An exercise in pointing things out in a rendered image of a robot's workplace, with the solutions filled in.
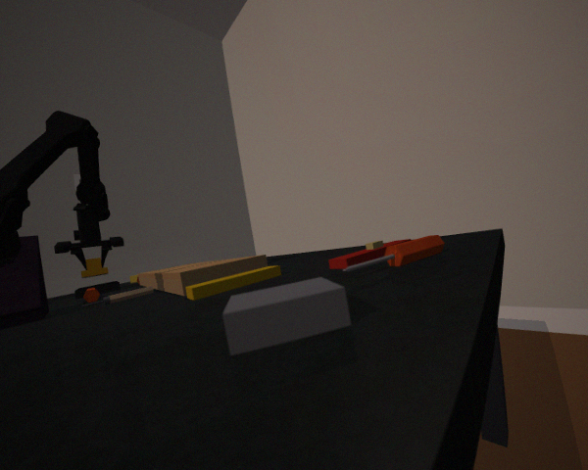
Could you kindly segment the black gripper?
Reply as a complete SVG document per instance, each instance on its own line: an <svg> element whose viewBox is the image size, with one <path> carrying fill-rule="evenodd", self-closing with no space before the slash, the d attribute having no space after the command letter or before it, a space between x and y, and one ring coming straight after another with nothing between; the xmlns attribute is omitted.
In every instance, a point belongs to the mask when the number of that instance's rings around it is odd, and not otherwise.
<svg viewBox="0 0 588 470"><path fill-rule="evenodd" d="M86 269L85 256L82 248L102 246L101 264L104 268L105 258L107 253L113 247L123 246L122 237L112 237L110 240L101 241L101 234L99 223L96 224L78 224L80 243L72 243L71 241L58 242L54 249L55 254L67 253L71 251L71 255L76 255Z"/></svg>

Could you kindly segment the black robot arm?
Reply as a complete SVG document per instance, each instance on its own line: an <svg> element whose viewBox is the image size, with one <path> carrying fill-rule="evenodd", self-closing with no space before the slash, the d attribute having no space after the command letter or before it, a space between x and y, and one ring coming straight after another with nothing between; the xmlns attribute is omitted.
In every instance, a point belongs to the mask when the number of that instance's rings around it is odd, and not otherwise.
<svg viewBox="0 0 588 470"><path fill-rule="evenodd" d="M97 130L88 119L56 111L46 131L0 169L0 263L13 263L20 252L18 229L29 207L27 188L67 149L77 147L81 182L75 195L77 224L96 224L110 216L106 187L99 177Z"/></svg>

